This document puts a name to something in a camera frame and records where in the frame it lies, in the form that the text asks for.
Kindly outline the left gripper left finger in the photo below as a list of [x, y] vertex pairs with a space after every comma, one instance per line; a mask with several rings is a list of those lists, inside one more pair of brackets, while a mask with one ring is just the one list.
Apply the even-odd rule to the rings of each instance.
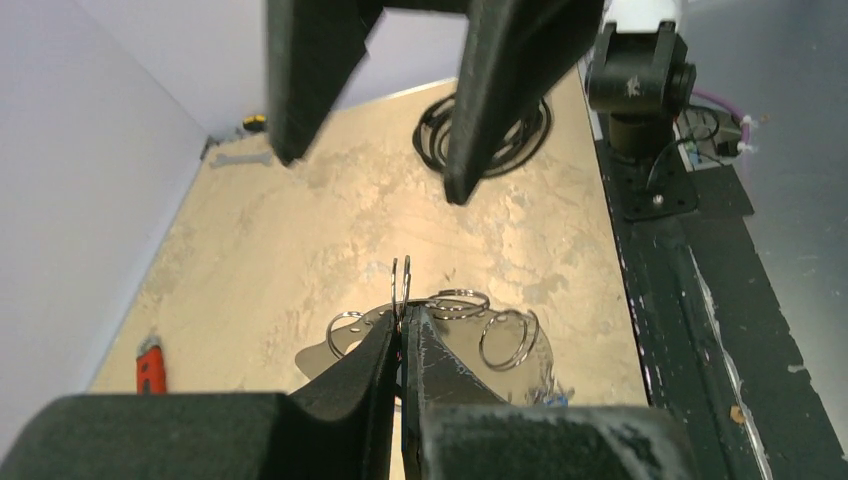
[[5, 479], [385, 479], [400, 336], [362, 342], [289, 393], [73, 395], [24, 427]]

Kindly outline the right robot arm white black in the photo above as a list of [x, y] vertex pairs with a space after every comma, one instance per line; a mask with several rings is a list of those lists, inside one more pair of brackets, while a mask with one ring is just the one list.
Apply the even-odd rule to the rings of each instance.
[[[348, 79], [385, 1], [266, 5], [267, 134], [283, 164], [305, 156]], [[583, 57], [589, 106], [609, 121], [612, 149], [658, 165], [696, 79], [680, 1], [406, 1], [406, 10], [462, 14], [469, 25], [443, 185], [467, 203], [498, 142]]]

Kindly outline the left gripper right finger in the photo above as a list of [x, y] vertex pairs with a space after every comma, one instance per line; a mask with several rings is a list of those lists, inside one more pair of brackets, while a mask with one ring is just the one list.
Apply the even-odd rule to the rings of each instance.
[[444, 345], [424, 307], [402, 324], [404, 467], [419, 479], [696, 479], [662, 409], [515, 406]]

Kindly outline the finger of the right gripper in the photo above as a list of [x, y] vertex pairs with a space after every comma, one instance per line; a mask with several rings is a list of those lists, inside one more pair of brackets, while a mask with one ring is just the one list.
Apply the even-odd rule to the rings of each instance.
[[360, 61], [381, 1], [266, 3], [267, 133], [280, 163], [300, 160]]
[[597, 0], [473, 1], [443, 171], [446, 199], [469, 201], [498, 143], [593, 45]]

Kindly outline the large white keyring with keys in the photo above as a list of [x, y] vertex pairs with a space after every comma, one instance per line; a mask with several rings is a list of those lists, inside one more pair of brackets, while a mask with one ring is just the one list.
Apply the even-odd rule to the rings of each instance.
[[328, 323], [324, 342], [295, 357], [310, 380], [292, 402], [325, 420], [369, 407], [568, 406], [533, 311], [494, 310], [468, 289], [411, 299], [410, 284], [410, 261], [394, 260], [389, 303]]

